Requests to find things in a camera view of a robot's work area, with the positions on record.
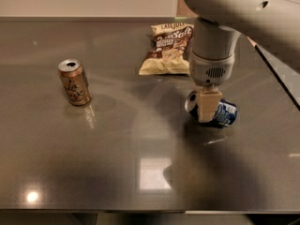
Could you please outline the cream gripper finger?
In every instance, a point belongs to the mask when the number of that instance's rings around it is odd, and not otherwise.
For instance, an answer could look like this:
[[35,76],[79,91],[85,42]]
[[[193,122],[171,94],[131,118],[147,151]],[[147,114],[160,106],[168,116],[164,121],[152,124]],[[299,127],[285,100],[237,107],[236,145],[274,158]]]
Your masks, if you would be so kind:
[[198,121],[208,123],[213,120],[218,104],[222,99],[219,91],[201,91],[198,95]]

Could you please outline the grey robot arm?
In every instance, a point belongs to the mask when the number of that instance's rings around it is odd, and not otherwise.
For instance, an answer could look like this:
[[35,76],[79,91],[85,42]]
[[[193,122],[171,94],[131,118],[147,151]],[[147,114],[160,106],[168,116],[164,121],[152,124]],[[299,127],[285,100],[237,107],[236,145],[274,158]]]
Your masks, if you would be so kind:
[[300,63],[299,0],[184,0],[197,14],[189,54],[198,121],[210,122],[233,70],[237,39],[247,36],[285,65]]

